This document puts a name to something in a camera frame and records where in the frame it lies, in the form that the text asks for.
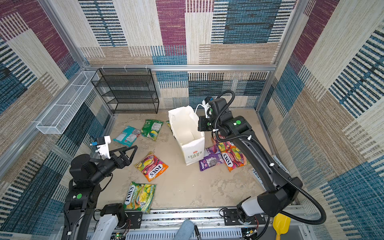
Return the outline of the teal candy bag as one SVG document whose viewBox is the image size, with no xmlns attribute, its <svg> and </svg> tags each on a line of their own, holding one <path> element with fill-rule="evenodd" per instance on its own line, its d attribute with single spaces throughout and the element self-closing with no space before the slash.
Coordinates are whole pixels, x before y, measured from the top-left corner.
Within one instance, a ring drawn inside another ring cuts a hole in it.
<svg viewBox="0 0 384 240">
<path fill-rule="evenodd" d="M 114 138 L 114 141 L 127 147 L 131 147 L 140 135 L 141 130 L 127 126 L 120 135 Z"/>
</svg>

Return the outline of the green Fox's spring candy bag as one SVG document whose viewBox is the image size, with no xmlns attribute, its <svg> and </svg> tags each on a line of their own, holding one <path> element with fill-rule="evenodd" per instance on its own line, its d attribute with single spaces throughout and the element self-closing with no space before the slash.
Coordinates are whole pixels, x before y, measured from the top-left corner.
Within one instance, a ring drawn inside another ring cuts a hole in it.
<svg viewBox="0 0 384 240">
<path fill-rule="evenodd" d="M 156 141 L 163 124 L 160 120 L 147 119 L 141 129 L 142 136 Z"/>
</svg>

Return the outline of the yellow green Fox's candy bag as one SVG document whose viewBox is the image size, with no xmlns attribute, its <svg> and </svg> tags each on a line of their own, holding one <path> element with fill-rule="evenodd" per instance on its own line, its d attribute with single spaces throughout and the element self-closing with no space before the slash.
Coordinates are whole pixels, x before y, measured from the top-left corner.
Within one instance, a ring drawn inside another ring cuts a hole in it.
<svg viewBox="0 0 384 240">
<path fill-rule="evenodd" d="M 125 210 L 149 213 L 154 199 L 156 185 L 131 182 L 124 201 Z"/>
</svg>

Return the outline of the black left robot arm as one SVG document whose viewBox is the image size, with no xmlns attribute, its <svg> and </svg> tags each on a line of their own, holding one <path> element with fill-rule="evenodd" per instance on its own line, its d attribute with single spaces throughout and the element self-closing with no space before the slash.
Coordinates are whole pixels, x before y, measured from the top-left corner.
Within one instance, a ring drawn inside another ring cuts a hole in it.
<svg viewBox="0 0 384 240">
<path fill-rule="evenodd" d="M 109 151 L 109 159 L 95 159 L 89 154 L 82 154 L 71 161 L 70 174 L 73 178 L 63 208 L 63 240 L 86 239 L 99 195 L 104 191 L 101 182 L 112 178 L 116 169 L 131 165 L 137 150 L 134 145 Z"/>
</svg>

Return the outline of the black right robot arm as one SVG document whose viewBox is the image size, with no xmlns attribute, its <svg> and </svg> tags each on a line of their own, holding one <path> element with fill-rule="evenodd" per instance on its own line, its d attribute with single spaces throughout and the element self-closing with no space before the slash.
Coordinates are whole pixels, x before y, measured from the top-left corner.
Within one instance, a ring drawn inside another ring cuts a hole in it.
<svg viewBox="0 0 384 240">
<path fill-rule="evenodd" d="M 272 159 L 258 141 L 247 120 L 242 116 L 233 117 L 224 98 L 214 100 L 206 97 L 202 104 L 205 116 L 199 118 L 198 130 L 211 131 L 226 142 L 232 142 L 257 172 L 266 190 L 257 197 L 249 197 L 237 205 L 239 221 L 247 224 L 258 214 L 274 217 L 294 202 L 299 191 L 292 184 L 302 187 L 303 183 L 297 177 L 291 178 Z"/>
</svg>

